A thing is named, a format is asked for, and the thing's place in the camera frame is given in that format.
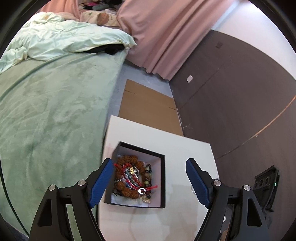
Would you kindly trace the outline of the black jewelry box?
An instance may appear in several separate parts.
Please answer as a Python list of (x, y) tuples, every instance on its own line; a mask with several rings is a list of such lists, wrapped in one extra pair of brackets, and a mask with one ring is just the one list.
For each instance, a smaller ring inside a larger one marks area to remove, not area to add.
[(165, 208), (165, 155), (119, 142), (104, 202), (136, 208)]

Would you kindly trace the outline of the white table board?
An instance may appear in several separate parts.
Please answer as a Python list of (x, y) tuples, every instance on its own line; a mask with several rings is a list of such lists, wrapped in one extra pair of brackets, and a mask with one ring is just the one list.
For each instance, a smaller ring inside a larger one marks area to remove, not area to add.
[(207, 213), (192, 192), (186, 161), (194, 158), (202, 170), (218, 178), (210, 144), (111, 116), (103, 157), (110, 158), (119, 142), (165, 156), (165, 208), (99, 204), (99, 228), (106, 240), (194, 240)]

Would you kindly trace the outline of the green bed sheet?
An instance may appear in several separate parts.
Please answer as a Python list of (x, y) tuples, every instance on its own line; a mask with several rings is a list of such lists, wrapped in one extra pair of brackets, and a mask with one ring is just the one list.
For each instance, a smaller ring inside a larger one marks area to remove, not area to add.
[(25, 60), (1, 74), (1, 215), (30, 231), (47, 188), (99, 168), (126, 51)]

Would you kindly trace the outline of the flattened brown cardboard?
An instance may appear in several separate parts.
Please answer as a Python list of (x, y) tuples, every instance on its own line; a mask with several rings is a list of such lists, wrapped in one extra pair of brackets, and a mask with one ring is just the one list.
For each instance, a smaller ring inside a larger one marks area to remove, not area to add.
[(129, 79), (125, 84), (118, 116), (158, 130), (183, 135), (174, 99)]

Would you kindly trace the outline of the pink curtain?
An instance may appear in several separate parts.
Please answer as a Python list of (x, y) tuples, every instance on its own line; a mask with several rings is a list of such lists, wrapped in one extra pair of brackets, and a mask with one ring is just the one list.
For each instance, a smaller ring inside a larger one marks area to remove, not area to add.
[[(40, 10), (79, 20), (82, 1), (49, 1)], [(171, 80), (233, 4), (231, 0), (124, 1), (115, 14), (119, 29), (136, 45), (127, 59), (146, 72)]]

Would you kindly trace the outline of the light green duvet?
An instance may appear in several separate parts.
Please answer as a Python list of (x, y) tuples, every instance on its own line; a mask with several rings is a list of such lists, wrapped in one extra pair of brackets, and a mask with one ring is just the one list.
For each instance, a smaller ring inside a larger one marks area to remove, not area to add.
[(8, 44), (1, 56), (1, 73), (27, 58), (47, 61), (109, 44), (123, 44), (126, 48), (136, 45), (133, 37), (122, 30), (40, 12), (33, 15)]

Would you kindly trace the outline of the floral pillow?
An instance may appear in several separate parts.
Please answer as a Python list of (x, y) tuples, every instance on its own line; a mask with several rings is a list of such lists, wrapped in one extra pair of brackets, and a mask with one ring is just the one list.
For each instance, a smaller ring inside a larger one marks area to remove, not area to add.
[(115, 14), (106, 11), (82, 11), (80, 21), (98, 26), (119, 28), (119, 23)]

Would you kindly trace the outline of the white wall socket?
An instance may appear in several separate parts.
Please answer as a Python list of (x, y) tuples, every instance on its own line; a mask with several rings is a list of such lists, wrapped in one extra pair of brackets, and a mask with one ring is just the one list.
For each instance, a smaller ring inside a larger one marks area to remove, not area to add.
[(193, 80), (193, 76), (189, 75), (186, 80), (187, 80), (188, 83), (190, 83)]

